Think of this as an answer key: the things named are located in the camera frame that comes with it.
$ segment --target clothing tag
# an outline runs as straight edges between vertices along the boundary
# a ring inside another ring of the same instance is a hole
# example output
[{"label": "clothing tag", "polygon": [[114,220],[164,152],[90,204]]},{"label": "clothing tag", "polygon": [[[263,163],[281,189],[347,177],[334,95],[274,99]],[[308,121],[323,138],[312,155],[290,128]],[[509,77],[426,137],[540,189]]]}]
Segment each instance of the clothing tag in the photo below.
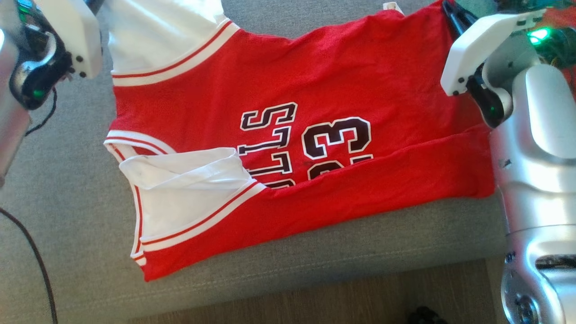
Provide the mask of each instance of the clothing tag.
[{"label": "clothing tag", "polygon": [[401,14],[404,14],[402,12],[402,9],[400,9],[400,6],[396,2],[386,2],[384,4],[384,10],[395,10]]}]

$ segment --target red fabric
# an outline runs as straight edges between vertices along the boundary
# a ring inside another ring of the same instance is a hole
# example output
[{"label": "red fabric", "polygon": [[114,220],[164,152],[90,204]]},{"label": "red fabric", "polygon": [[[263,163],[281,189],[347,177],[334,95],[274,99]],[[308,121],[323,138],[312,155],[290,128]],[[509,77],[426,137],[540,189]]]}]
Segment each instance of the red fabric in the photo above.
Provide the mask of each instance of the red fabric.
[{"label": "red fabric", "polygon": [[544,20],[539,25],[553,28],[576,27],[576,6],[562,10],[547,9]]},{"label": "red fabric", "polygon": [[[111,129],[156,137],[177,152],[275,141],[273,129],[291,127],[286,147],[241,158],[254,170],[278,164],[271,154],[288,151],[291,172],[254,177],[296,185],[265,189],[199,236],[145,252],[145,280],[357,217],[492,194],[489,129],[467,95],[448,97],[440,86],[451,44],[437,2],[408,17],[386,10],[295,40],[240,30],[208,60],[171,80],[116,87],[118,118]],[[257,111],[259,119],[265,108],[286,103],[297,104],[293,122],[275,125],[282,115],[274,115],[268,127],[240,129],[243,113]],[[305,154],[309,126],[347,118],[370,123],[363,150],[350,153],[348,147],[362,137],[356,128],[342,132],[342,144],[326,145],[319,137],[313,146],[324,144],[327,157]],[[330,161],[343,168],[309,180],[315,165]]]}]

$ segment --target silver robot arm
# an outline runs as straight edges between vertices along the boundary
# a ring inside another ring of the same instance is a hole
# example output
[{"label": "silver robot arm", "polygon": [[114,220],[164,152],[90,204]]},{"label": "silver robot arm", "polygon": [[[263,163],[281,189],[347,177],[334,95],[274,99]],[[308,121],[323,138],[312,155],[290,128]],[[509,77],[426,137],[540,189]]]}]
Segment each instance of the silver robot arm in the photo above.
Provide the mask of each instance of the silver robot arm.
[{"label": "silver robot arm", "polygon": [[541,64],[525,32],[543,10],[478,19],[454,43],[442,87],[496,98],[483,109],[508,254],[502,304],[512,324],[576,323],[576,103],[563,74]]},{"label": "silver robot arm", "polygon": [[95,14],[104,0],[0,0],[0,188],[39,108],[57,82],[102,67]]}]

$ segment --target gray couch cushion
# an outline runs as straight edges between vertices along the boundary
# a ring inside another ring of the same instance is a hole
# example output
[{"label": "gray couch cushion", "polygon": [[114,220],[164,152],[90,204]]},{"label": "gray couch cushion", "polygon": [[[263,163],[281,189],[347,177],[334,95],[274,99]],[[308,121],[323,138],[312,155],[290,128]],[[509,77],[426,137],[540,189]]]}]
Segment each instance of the gray couch cushion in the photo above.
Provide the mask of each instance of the gray couch cushion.
[{"label": "gray couch cushion", "polygon": [[[407,14],[424,5],[416,0],[399,4]],[[249,31],[295,37],[374,13],[382,3],[225,0],[223,5]],[[106,12],[99,18],[105,33]],[[26,138],[0,191],[0,204],[38,244],[63,323],[140,317],[503,251],[494,197],[447,199],[219,255],[144,283],[128,256],[134,232],[131,191],[102,146],[115,116],[111,62],[108,54],[105,58],[98,79],[58,86],[56,114]],[[35,121],[46,108],[33,114]],[[33,254],[18,229],[0,218],[0,323],[49,321]]]}]

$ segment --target basketball jersey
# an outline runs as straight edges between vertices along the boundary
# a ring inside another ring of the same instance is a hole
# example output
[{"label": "basketball jersey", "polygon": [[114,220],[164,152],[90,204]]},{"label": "basketball jersey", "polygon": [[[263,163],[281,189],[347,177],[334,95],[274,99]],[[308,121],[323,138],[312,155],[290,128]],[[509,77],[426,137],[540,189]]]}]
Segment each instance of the basketball jersey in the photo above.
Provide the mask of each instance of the basketball jersey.
[{"label": "basketball jersey", "polygon": [[257,35],[215,0],[110,0],[117,118],[105,146],[154,280],[213,255],[494,192],[489,129],[440,77],[439,3]]}]

